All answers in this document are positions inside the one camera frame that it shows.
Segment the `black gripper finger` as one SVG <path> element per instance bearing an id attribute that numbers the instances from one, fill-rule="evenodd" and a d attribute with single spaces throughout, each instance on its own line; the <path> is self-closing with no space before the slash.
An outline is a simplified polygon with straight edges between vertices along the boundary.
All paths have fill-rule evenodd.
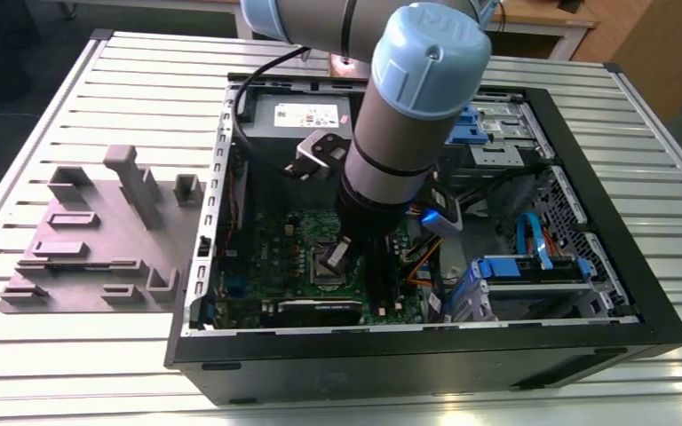
<path id="1" fill-rule="evenodd" d="M 330 245 L 320 264 L 331 272 L 346 272 L 351 262 L 351 239 L 340 237 L 339 241 Z"/>

